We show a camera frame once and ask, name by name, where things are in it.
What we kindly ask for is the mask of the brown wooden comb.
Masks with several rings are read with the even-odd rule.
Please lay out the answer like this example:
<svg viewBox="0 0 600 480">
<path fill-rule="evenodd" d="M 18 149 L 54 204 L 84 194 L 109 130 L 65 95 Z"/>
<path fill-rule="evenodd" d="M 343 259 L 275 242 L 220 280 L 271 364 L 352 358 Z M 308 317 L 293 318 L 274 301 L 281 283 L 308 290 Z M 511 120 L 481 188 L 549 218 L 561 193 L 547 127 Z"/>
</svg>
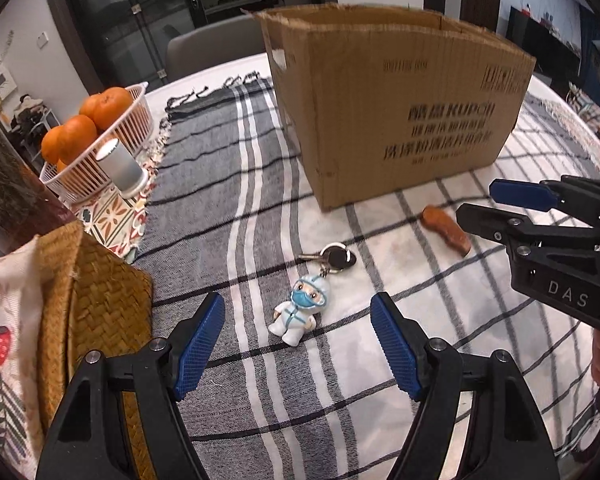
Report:
<svg viewBox="0 0 600 480">
<path fill-rule="evenodd" d="M 419 215 L 422 226 L 443 238 L 445 244 L 461 257 L 471 250 L 471 242 L 465 231 L 441 208 L 428 205 Z"/>
</svg>

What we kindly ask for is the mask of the black key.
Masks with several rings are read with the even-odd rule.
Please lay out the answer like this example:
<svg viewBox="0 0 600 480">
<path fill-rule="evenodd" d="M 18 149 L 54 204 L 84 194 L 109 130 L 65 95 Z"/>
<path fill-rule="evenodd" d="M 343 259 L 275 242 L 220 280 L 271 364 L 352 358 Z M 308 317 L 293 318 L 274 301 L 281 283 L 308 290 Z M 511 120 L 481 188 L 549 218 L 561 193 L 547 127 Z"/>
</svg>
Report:
<svg viewBox="0 0 600 480">
<path fill-rule="evenodd" d="M 327 244 L 319 252 L 298 255 L 298 259 L 317 263 L 323 276 L 351 269 L 358 261 L 356 255 L 345 244 L 339 242 Z"/>
</svg>

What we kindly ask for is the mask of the medic figurine keychain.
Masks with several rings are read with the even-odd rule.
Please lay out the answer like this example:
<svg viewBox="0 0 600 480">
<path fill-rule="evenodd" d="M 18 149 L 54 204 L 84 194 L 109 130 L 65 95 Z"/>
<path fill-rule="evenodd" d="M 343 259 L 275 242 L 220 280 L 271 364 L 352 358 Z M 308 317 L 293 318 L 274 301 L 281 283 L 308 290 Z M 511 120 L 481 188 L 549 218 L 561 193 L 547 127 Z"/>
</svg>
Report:
<svg viewBox="0 0 600 480">
<path fill-rule="evenodd" d="M 297 347 L 305 334 L 316 329 L 316 316 L 329 304 L 330 286 L 323 273 L 300 276 L 289 297 L 274 309 L 268 331 L 287 346 Z"/>
</svg>

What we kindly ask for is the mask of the black television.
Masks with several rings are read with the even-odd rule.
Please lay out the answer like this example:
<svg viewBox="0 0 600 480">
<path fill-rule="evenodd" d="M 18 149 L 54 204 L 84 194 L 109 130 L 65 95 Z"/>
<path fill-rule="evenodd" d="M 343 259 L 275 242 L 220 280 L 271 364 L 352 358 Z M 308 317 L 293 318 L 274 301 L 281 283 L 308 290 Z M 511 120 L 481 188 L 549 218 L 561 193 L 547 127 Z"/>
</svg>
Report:
<svg viewBox="0 0 600 480">
<path fill-rule="evenodd" d="M 545 26 L 509 8 L 506 38 L 535 58 L 535 71 L 552 79 L 576 79 L 580 58 Z"/>
</svg>

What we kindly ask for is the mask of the grey plaid tablecloth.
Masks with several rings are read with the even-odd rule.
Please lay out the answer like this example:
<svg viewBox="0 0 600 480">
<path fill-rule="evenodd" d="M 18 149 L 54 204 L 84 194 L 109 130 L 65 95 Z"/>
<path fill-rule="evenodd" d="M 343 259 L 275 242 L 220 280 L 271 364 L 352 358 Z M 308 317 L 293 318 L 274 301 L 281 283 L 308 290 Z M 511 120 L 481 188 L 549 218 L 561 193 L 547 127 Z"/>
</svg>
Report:
<svg viewBox="0 0 600 480">
<path fill-rule="evenodd" d="M 461 257 L 419 214 L 486 204 L 497 178 L 600 179 L 600 151 L 562 110 L 527 96 L 493 165 L 322 211 L 284 133 L 271 81 L 169 107 L 166 141 L 135 265 L 154 282 L 164 336 L 209 292 L 225 323 L 197 389 L 180 405 L 213 479 L 382 479 L 416 408 L 370 322 L 386 292 L 430 336 L 515 359 L 565 457 L 595 425 L 588 326 L 510 287 L 505 250 L 473 238 Z M 298 255 L 345 244 L 355 266 L 326 275 L 328 307 L 297 347 L 268 331 L 274 309 L 320 266 Z"/>
</svg>

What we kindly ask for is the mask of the glass vase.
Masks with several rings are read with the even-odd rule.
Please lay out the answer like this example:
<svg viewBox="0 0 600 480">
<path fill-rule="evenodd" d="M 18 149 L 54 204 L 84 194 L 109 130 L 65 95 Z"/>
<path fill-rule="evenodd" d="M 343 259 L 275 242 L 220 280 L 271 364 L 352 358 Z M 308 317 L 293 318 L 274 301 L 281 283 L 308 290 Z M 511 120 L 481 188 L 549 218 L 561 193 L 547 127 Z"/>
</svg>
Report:
<svg viewBox="0 0 600 480">
<path fill-rule="evenodd" d="M 0 123 L 0 252 L 76 220 L 21 159 Z"/>
</svg>

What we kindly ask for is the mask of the white fruit basket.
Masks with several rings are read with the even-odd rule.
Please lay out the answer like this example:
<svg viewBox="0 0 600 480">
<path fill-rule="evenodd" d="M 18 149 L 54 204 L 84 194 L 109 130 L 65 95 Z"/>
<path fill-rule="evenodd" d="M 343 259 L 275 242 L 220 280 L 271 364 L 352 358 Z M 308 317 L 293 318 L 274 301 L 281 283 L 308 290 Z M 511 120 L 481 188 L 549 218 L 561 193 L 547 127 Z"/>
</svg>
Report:
<svg viewBox="0 0 600 480">
<path fill-rule="evenodd" d="M 102 133 L 82 154 L 61 171 L 44 162 L 40 181 L 67 204 L 85 202 L 112 183 L 106 159 L 114 150 L 136 157 L 147 145 L 154 130 L 154 118 L 149 109 L 146 93 L 148 82 L 126 87 L 133 102 L 122 115 Z"/>
</svg>

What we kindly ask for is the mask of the white cylinder speaker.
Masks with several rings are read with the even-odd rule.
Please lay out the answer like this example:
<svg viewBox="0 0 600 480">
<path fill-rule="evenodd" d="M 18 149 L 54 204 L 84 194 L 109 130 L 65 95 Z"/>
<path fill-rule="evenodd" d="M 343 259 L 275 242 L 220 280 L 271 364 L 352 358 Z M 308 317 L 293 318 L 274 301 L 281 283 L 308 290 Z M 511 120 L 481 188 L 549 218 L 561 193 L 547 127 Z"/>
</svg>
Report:
<svg viewBox="0 0 600 480">
<path fill-rule="evenodd" d="M 123 198 L 137 195 L 148 183 L 148 171 L 140 166 L 119 139 L 102 144 L 95 159 Z"/>
</svg>

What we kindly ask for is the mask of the orange fruit right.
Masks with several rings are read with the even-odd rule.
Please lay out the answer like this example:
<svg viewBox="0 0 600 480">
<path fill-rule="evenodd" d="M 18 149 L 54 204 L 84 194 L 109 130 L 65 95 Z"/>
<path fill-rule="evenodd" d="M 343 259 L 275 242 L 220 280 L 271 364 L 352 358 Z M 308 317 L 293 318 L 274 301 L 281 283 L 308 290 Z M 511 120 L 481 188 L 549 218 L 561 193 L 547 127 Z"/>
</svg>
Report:
<svg viewBox="0 0 600 480">
<path fill-rule="evenodd" d="M 43 159 L 50 165 L 56 165 L 60 159 L 59 155 L 59 139 L 64 131 L 63 126 L 50 128 L 43 136 L 41 143 L 41 155 Z"/>
</svg>

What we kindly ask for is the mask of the orange fruit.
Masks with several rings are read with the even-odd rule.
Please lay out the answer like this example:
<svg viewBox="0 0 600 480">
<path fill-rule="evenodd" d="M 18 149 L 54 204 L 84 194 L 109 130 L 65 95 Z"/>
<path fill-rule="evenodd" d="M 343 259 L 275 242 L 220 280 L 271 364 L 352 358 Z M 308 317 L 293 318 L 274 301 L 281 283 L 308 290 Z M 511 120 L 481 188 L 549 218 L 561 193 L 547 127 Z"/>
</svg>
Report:
<svg viewBox="0 0 600 480">
<path fill-rule="evenodd" d="M 64 131 L 63 126 L 50 128 L 43 136 L 41 143 L 41 155 L 43 159 L 50 165 L 56 165 L 60 159 L 59 155 L 59 139 Z"/>
<path fill-rule="evenodd" d="M 85 115 L 71 117 L 62 125 L 57 145 L 59 159 L 65 164 L 71 164 L 97 139 L 97 127 L 91 118 Z"/>
<path fill-rule="evenodd" d="M 100 94 L 95 93 L 88 96 L 79 108 L 79 114 L 88 118 L 93 118 L 97 105 L 99 103 Z"/>
<path fill-rule="evenodd" d="M 93 110 L 93 122 L 102 131 L 107 130 L 133 104 L 132 94 L 122 87 L 111 87 L 98 97 Z"/>
</svg>

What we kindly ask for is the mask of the orange fruit front left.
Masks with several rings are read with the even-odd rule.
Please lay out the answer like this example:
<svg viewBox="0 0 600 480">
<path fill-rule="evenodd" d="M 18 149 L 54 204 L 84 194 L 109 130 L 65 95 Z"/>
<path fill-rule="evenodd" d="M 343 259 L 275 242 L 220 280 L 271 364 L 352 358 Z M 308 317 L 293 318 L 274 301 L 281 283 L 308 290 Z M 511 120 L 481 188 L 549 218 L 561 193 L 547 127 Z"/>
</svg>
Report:
<svg viewBox="0 0 600 480">
<path fill-rule="evenodd" d="M 71 164 L 97 139 L 97 127 L 91 118 L 85 115 L 71 117 L 62 125 L 57 145 L 59 159 L 65 164 Z"/>
</svg>

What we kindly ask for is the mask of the orange fruit back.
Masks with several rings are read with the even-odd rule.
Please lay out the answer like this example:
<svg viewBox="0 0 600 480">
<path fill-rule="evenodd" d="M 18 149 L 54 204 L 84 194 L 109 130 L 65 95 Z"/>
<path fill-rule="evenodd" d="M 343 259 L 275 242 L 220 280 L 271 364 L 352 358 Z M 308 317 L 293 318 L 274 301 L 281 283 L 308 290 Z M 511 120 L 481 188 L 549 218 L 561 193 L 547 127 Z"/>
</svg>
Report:
<svg viewBox="0 0 600 480">
<path fill-rule="evenodd" d="M 88 118 L 93 118 L 97 105 L 99 103 L 100 94 L 95 93 L 88 96 L 79 108 L 79 114 Z"/>
</svg>

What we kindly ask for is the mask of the orange fruit middle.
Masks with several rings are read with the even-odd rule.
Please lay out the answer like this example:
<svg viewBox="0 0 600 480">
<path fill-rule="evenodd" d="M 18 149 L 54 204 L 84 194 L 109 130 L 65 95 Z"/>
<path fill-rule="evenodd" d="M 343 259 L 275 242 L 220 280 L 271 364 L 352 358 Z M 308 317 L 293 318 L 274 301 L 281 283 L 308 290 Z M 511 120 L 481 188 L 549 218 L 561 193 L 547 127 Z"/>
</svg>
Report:
<svg viewBox="0 0 600 480">
<path fill-rule="evenodd" d="M 98 97 L 93 110 L 93 122 L 102 131 L 107 130 L 133 104 L 132 94 L 122 87 L 111 87 Z"/>
</svg>

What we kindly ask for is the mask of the grey chair left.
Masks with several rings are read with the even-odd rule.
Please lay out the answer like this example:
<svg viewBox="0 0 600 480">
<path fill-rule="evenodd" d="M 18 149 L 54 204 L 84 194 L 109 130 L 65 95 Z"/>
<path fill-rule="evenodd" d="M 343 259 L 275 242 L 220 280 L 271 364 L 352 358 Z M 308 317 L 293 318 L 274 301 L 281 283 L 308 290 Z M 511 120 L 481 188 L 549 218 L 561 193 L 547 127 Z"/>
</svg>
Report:
<svg viewBox="0 0 600 480">
<path fill-rule="evenodd" d="M 166 47 L 166 76 L 174 81 L 264 52 L 260 25 L 244 14 L 171 39 Z"/>
</svg>

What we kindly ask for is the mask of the glass sliding door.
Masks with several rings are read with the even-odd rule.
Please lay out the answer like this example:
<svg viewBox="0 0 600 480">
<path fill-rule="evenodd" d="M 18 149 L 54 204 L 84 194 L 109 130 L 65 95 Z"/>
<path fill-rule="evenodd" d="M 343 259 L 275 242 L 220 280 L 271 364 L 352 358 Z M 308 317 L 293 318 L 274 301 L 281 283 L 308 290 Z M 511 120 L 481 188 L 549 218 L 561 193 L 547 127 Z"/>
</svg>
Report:
<svg viewBox="0 0 600 480">
<path fill-rule="evenodd" d="M 106 88 L 168 84 L 169 42 L 194 29 L 190 0 L 69 0 L 76 28 Z"/>
</svg>

